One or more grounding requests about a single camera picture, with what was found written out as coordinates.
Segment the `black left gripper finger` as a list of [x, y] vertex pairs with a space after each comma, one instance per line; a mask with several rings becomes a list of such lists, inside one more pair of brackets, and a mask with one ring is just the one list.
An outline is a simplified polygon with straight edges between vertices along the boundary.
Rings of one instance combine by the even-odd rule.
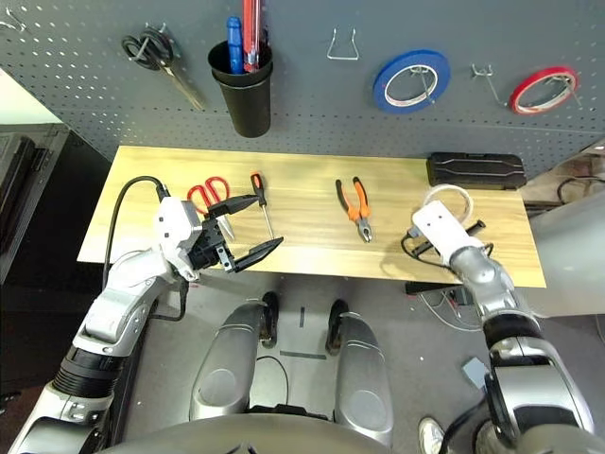
[[211, 205], [207, 209], [208, 217], [234, 215], [239, 211], [245, 210], [257, 201], [258, 197], [255, 195], [243, 195], [228, 198], [225, 201], [220, 201], [214, 205]]
[[263, 261], [269, 254], [277, 249], [283, 241], [284, 238], [280, 236], [250, 249], [247, 255], [242, 256], [234, 261], [233, 271], [241, 272]]

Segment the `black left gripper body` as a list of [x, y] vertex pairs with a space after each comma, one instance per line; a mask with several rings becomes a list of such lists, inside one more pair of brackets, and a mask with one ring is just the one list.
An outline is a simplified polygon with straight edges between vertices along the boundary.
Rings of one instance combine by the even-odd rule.
[[220, 265], [226, 272], [234, 271], [234, 257], [218, 221], [208, 218], [202, 222], [201, 227], [201, 233], [188, 254], [193, 270], [200, 271]]

